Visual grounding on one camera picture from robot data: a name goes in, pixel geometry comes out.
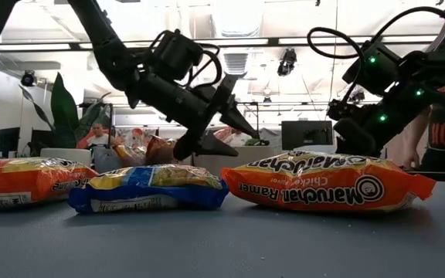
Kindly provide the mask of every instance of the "maruchan logo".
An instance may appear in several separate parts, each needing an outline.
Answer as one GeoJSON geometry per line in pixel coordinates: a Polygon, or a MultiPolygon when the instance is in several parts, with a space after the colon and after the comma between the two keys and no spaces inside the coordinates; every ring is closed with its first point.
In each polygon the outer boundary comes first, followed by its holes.
{"type": "Polygon", "coordinates": [[[363,205],[384,197],[384,184],[375,176],[363,175],[356,179],[355,187],[292,188],[281,190],[283,202],[363,205]]]}
{"type": "MultiPolygon", "coordinates": [[[[292,151],[289,156],[300,157],[306,154],[302,151],[292,151]]],[[[263,159],[247,164],[247,167],[270,169],[273,172],[288,171],[297,174],[309,169],[329,169],[339,168],[347,165],[361,165],[367,161],[379,162],[378,158],[367,158],[362,156],[338,156],[338,155],[318,155],[310,158],[304,158],[297,161],[281,160],[281,157],[263,159]]]]}

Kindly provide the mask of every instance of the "ceiling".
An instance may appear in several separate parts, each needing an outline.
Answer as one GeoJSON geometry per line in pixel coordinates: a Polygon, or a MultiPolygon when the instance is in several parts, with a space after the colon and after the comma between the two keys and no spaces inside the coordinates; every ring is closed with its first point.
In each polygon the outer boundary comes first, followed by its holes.
{"type": "MultiPolygon", "coordinates": [[[[254,35],[263,38],[304,37],[315,26],[338,29],[350,36],[371,36],[397,13],[414,6],[435,6],[436,1],[389,0],[382,2],[382,8],[379,1],[373,0],[322,0],[318,7],[315,0],[141,0],[128,4],[99,0],[98,3],[107,10],[112,26],[124,41],[138,41],[152,40],[164,29],[181,29],[192,39],[221,38],[224,32],[220,30],[251,30],[253,25],[258,28],[254,35]],[[230,7],[221,6],[221,3],[230,4],[230,7]]],[[[445,8],[445,2],[438,8],[445,8]]],[[[437,15],[425,12],[400,19],[385,34],[406,37],[403,43],[389,48],[400,56],[422,49],[423,44],[410,43],[416,41],[413,35],[436,35],[442,24],[437,15]]],[[[78,18],[63,0],[21,1],[1,37],[2,44],[87,41],[78,18]]],[[[353,52],[348,46],[321,49],[337,54],[353,52]]],[[[235,89],[241,101],[261,101],[264,90],[274,101],[327,101],[344,91],[346,83],[341,77],[353,59],[328,59],[308,47],[295,47],[294,71],[289,76],[279,77],[277,67],[284,50],[282,47],[261,47],[222,51],[249,53],[248,73],[235,89]]],[[[36,75],[50,81],[60,70],[85,84],[85,97],[112,91],[110,101],[126,103],[122,92],[114,90],[96,68],[91,52],[2,53],[0,60],[17,73],[31,69],[24,66],[39,65],[34,69],[36,75]],[[54,63],[55,67],[46,68],[48,63],[54,63]]],[[[210,81],[214,76],[215,70],[209,66],[200,74],[198,82],[210,81]]]]}

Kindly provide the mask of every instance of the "camera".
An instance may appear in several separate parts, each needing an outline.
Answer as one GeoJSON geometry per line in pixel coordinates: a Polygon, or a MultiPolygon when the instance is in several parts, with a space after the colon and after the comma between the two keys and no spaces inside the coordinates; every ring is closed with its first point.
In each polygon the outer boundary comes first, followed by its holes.
{"type": "Polygon", "coordinates": [[[33,70],[26,70],[20,80],[22,86],[35,86],[36,85],[36,73],[33,70]]]}
{"type": "Polygon", "coordinates": [[[294,63],[297,61],[297,54],[294,49],[286,49],[279,62],[279,67],[277,68],[277,75],[286,76],[291,73],[294,69],[294,63]]]}

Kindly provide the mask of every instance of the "table surface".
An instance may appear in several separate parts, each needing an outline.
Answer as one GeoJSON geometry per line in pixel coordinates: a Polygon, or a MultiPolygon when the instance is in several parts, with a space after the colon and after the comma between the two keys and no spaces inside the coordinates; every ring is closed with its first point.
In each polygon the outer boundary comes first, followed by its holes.
{"type": "Polygon", "coordinates": [[[261,208],[77,215],[0,212],[0,277],[444,277],[445,183],[383,216],[261,208]]]}

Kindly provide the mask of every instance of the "white wall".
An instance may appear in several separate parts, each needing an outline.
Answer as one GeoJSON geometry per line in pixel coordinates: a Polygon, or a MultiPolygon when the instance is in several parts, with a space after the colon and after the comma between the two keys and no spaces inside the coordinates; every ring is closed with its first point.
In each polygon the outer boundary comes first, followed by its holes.
{"type": "MultiPolygon", "coordinates": [[[[37,116],[33,104],[23,97],[19,84],[19,78],[0,71],[0,129],[20,127],[19,153],[24,152],[28,154],[29,149],[25,146],[30,142],[32,129],[49,131],[49,126],[37,116]]],[[[77,92],[77,94],[81,93],[83,97],[83,91],[69,87],[70,85],[67,84],[66,88],[72,94],[74,92],[77,92]]],[[[53,115],[50,110],[51,92],[36,86],[30,88],[29,93],[34,101],[46,112],[52,123],[53,115]]],[[[73,94],[73,98],[78,100],[80,96],[73,94]]]]}

